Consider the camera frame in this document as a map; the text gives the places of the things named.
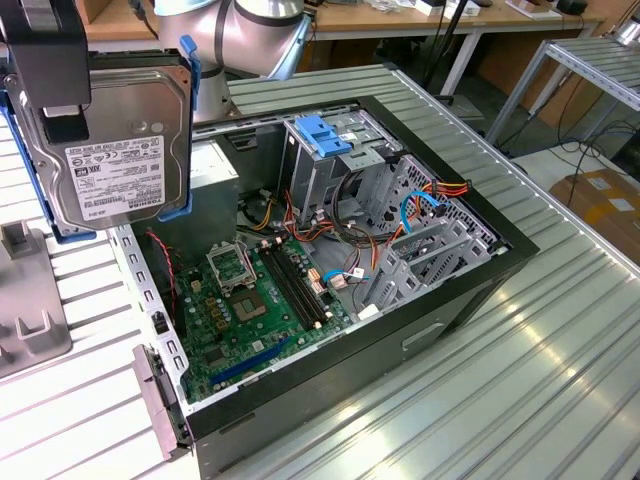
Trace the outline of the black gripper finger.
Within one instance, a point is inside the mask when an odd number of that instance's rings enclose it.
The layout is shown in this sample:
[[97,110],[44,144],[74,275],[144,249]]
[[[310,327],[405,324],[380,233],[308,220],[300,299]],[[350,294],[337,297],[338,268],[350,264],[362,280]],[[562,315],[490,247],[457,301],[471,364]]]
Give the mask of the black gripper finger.
[[89,138],[82,107],[91,103],[86,34],[18,29],[4,35],[10,63],[50,144]]

